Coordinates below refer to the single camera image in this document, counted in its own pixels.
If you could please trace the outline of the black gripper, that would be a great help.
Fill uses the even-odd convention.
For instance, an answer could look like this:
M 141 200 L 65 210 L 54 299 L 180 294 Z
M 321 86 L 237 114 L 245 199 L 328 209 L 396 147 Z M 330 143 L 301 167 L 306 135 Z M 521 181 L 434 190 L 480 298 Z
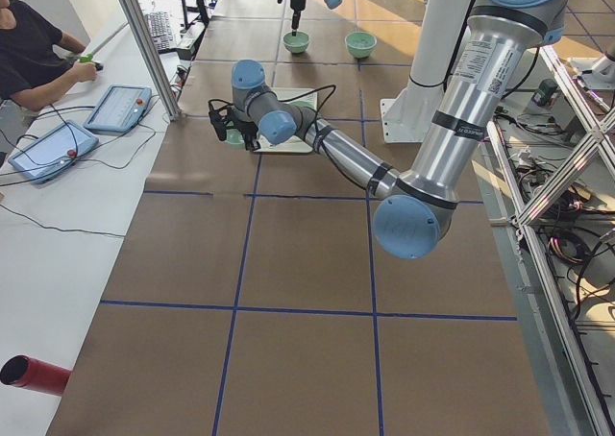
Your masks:
M 225 116 L 226 130 L 236 128 L 243 134 L 246 151 L 257 151 L 260 149 L 258 142 L 258 127 L 254 122 L 243 121 L 239 118 L 234 109 L 228 109 Z
M 291 34 L 296 36 L 298 33 L 299 21 L 301 19 L 302 12 L 306 8 L 307 0 L 290 0 L 290 7 L 293 10 Z

